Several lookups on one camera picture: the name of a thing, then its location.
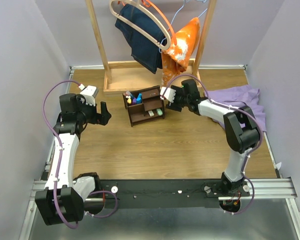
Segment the small green bottle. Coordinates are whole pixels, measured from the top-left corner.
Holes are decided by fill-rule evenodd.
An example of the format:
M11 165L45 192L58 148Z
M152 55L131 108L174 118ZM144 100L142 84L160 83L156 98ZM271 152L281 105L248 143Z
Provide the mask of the small green bottle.
M163 112L162 112L162 110L161 110L160 108L157 108L157 109L156 109L156 112L157 112L157 114L158 114L159 116L162 116L162 115L163 115Z

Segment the brown wooden desk organizer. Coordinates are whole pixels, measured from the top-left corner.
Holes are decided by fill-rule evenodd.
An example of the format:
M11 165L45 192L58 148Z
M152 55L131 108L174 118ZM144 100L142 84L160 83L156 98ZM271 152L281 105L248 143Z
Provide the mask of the brown wooden desk organizer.
M127 100L131 98L126 98L126 91L123 92L122 97L124 101L124 107L128 112L128 117L131 127L146 123L152 122L158 119L165 118L165 107L164 101L160 98L160 86L152 86L140 90L130 91L134 95L134 99L139 99L139 93L142 93L142 103L140 104L128 104ZM158 115L156 109L161 109L163 115ZM154 116L150 116L148 111L153 111Z

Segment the beige eraser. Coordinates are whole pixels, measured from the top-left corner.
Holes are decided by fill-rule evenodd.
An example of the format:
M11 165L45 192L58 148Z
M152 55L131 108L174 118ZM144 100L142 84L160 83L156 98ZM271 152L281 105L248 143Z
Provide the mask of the beige eraser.
M154 116L154 113L153 113L152 110L148 111L148 114L149 114L150 117L153 117L153 116Z

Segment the black teal pen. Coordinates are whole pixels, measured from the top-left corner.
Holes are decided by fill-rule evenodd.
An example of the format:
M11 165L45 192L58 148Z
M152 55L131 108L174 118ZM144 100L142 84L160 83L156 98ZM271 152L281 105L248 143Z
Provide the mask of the black teal pen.
M135 97L134 97L134 95L130 92L130 91L126 91L126 94L128 95L128 96L130 96L130 98L131 99L134 99Z

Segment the black highlighter blue cap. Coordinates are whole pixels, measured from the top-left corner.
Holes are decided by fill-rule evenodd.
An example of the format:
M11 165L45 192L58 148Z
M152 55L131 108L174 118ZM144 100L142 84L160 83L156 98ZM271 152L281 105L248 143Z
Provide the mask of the black highlighter blue cap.
M138 98L138 99L136 100L136 103L137 103L137 104L141 104L141 103L142 103L142 99L141 99L141 98Z

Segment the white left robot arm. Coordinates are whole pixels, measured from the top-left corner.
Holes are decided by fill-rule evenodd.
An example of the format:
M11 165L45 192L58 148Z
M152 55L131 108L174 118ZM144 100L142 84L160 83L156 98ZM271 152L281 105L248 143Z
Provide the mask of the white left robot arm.
M82 132L89 124L105 126L112 117L104 101L100 103L101 112L97 112L95 98L96 93L86 90L59 97L61 112L52 127L55 147L50 175L44 189L36 192L34 197L48 226L65 224L70 229L76 229L84 217L85 200L104 192L96 172L73 177Z

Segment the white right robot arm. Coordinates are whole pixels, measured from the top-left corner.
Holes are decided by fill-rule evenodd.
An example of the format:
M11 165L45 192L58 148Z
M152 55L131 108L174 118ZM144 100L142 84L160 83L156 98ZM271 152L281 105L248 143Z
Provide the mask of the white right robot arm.
M217 191L231 196L244 184L248 158L261 144L262 129L252 109L244 105L225 105L211 99L208 94L201 96L194 79L181 82L181 87L168 85L160 90L160 98L167 100L168 109L181 112L182 108L198 116L209 117L224 126L227 144L231 151L228 166L221 174Z

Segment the orange white cloth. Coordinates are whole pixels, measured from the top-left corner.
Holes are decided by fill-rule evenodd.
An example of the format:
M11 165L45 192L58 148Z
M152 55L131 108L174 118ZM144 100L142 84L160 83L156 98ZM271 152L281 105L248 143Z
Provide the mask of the orange white cloth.
M200 38L200 30L200 20L198 17L194 17L175 33L177 44L172 43L167 50L161 53L162 86L167 86L171 79L187 70L191 55Z

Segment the wooden clothes rack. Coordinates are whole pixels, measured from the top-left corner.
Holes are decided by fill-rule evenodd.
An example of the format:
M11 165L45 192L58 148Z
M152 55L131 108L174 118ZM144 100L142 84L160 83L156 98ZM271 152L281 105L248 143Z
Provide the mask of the wooden clothes rack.
M159 74L162 73L162 71L159 71L159 73L156 74L152 74L135 60L108 62L93 1L85 0L85 4L90 17L93 33L98 46L102 64L105 70L103 84L103 91L105 92L105 94L119 94L125 90L135 91L159 85L161 83L161 78ZM209 33L216 4L217 0L209 0L207 11L205 14L204 24L198 42L196 57L190 59L189 67L185 71L185 74L192 73L192 75L198 77L199 80L201 80L201 76L198 73L199 65L203 56L206 39Z

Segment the beige wooden hanger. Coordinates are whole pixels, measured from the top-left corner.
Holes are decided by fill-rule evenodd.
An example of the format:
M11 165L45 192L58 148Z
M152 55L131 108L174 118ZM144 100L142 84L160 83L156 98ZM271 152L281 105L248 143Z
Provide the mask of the beige wooden hanger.
M136 24L138 27L142 28L144 31L152 35L157 41L159 41L161 44L166 45L167 39L165 38L163 32L159 29L159 27L143 12L141 12L139 9L126 4L124 2L121 2L125 5L121 9L121 11L118 11L118 8L115 6L118 4L118 1L115 0L115 2L112 3L113 9L131 21L132 23Z

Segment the dark blue jeans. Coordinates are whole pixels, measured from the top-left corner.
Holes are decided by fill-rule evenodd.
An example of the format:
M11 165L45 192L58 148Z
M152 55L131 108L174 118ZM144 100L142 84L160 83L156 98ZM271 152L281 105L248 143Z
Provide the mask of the dark blue jeans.
M131 56L135 61L153 74L157 72L157 69L163 68L162 57L158 47L118 19L115 22L115 27L122 32L131 48Z

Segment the purple cloth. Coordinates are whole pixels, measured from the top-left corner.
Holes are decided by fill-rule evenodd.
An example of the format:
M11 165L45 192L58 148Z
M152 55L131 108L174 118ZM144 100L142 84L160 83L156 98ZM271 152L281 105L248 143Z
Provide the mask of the purple cloth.
M265 109L259 104L259 88L253 88L249 84L246 84L237 87L208 91L208 94L214 101L224 105L232 105L235 107L247 105L251 108L262 131L267 131Z

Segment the orange plastic hanger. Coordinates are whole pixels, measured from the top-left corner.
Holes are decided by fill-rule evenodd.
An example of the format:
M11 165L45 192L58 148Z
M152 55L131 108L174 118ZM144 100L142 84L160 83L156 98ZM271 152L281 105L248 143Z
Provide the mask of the orange plastic hanger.
M139 32L140 34L142 34L144 37L146 37L149 41L151 41L153 44L155 44L161 50L163 50L163 51L167 50L171 46L172 42L174 45L177 45L176 33L175 33L171 23L169 22L167 17L162 13L162 11L150 0L120 0L120 2L126 3L130 6L133 6L136 9L140 10L142 13L144 13L146 16L148 16L163 32L163 34L166 38L166 45L163 45L162 43L157 41L152 35L150 35L148 32L146 32L145 30L143 30L142 28L140 28L139 26L137 26L136 24L134 24L127 18L125 18L122 15L120 15L119 13L117 13L113 8L113 2L115 2L115 0L110 0L108 2L109 10L110 10L111 14L113 16L115 16L117 19L119 19L120 21L124 22L125 24L127 24L128 26L133 28L134 30L136 30L137 32ZM148 6L153 7L158 12L158 14L162 17L162 19L166 23L168 29L166 29L164 27L164 25L161 23L161 21L157 17L155 17L155 15L153 13L151 13L148 10L148 8L149 8Z

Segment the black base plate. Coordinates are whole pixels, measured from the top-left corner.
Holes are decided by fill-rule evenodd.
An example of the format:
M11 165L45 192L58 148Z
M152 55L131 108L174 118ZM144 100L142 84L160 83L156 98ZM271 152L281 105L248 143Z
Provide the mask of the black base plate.
M101 186L109 193L86 199L84 209L91 213L112 209L218 208L222 201L250 196L246 182L227 190L221 179L103 179Z

